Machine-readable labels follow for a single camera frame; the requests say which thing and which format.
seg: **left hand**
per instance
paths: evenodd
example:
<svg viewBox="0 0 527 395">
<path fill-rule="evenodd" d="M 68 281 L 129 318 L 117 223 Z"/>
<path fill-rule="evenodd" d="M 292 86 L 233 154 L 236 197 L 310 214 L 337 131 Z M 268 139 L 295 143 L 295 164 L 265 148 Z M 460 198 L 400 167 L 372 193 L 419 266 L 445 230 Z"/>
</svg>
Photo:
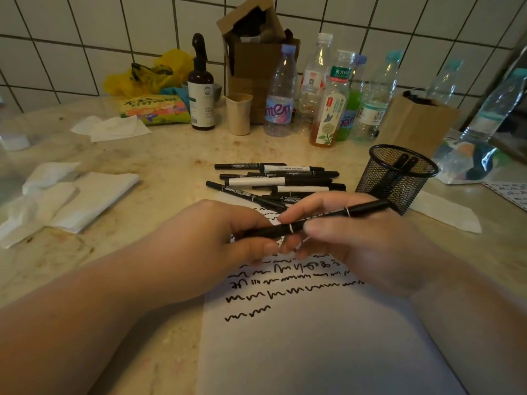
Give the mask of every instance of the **left hand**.
<svg viewBox="0 0 527 395">
<path fill-rule="evenodd" d="M 237 267 L 278 253 L 276 241 L 231 235 L 271 223 L 245 206 L 202 200 L 127 247 L 137 293 L 147 309 L 197 297 Z"/>
</svg>

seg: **hand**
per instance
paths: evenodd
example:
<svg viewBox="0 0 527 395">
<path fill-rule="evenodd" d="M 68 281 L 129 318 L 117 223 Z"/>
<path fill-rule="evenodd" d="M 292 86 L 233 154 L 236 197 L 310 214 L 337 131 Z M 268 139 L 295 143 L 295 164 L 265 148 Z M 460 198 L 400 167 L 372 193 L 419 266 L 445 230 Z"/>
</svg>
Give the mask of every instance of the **hand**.
<svg viewBox="0 0 527 395">
<path fill-rule="evenodd" d="M 126 269 L 146 309 L 181 302 L 209 291 L 240 265 L 278 253 L 272 239 L 230 243 L 232 234 L 270 225 L 254 209 L 203 200 L 131 245 Z"/>
<path fill-rule="evenodd" d="M 291 223 L 374 199 L 364 193 L 315 193 L 283 212 L 278 220 Z M 452 258 L 392 210 L 360 219 L 310 219 L 304 224 L 304 233 L 286 237 L 280 251 L 292 252 L 304 239 L 297 258 L 329 253 L 361 280 L 398 297 L 410 297 L 436 280 Z"/>
</svg>

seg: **marble countertop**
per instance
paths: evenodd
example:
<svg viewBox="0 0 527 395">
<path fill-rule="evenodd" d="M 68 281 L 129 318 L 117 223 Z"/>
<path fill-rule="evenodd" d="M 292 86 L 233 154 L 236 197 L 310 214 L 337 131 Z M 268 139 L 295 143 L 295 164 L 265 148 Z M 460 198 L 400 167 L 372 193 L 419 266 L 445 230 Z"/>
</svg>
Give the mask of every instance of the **marble countertop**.
<svg viewBox="0 0 527 395">
<path fill-rule="evenodd" d="M 353 190 L 368 161 L 368 147 L 350 141 L 332 149 L 309 145 L 307 137 L 266 136 L 254 127 L 248 136 L 228 133 L 222 111 L 210 132 L 190 125 L 151 127 L 131 139 L 90 143 L 69 129 L 84 117 L 116 115 L 116 101 L 94 98 L 21 115 L 0 131 L 28 135 L 32 147 L 10 153 L 16 169 L 29 174 L 39 163 L 81 161 L 80 170 L 137 173 L 141 182 L 80 234 L 45 228 L 8 250 L 0 249 L 0 306 L 78 266 L 154 230 L 200 199 L 213 199 L 206 180 L 218 180 L 215 163 L 277 161 L 324 166 Z M 527 178 L 513 162 L 503 180 Z M 513 293 L 527 298 L 527 213 L 481 185 L 446 186 L 432 179 L 425 191 L 470 207 L 483 234 L 463 232 L 409 211 L 406 219 L 445 249 L 468 260 Z M 146 315 L 132 329 L 91 394 L 192 394 L 198 364 L 203 298 L 170 305 Z"/>
</svg>

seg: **beige cup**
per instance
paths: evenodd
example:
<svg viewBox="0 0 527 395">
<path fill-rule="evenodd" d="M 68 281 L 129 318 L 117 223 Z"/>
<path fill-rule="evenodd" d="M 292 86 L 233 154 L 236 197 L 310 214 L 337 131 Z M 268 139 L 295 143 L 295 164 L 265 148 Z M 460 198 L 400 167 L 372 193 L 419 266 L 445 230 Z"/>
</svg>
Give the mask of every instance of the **beige cup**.
<svg viewBox="0 0 527 395">
<path fill-rule="evenodd" d="M 235 136 L 245 136 L 250 133 L 249 113 L 251 112 L 252 100 L 252 95 L 240 92 L 225 97 L 229 133 Z"/>
</svg>

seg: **right hand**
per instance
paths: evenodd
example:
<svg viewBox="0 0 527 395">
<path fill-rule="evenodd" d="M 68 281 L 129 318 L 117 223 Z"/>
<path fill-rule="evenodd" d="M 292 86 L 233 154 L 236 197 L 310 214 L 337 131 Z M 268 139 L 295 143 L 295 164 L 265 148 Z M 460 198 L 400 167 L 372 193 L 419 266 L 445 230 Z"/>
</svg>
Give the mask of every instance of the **right hand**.
<svg viewBox="0 0 527 395">
<path fill-rule="evenodd" d="M 291 223 L 374 199 L 365 193 L 315 193 L 283 212 L 278 220 Z M 284 239 L 280 252 L 292 252 L 299 245 L 298 259 L 313 253 L 329 253 L 359 279 L 397 297 L 410 297 L 435 282 L 452 259 L 392 210 L 358 219 L 310 219 L 304 224 L 303 233 Z"/>
</svg>

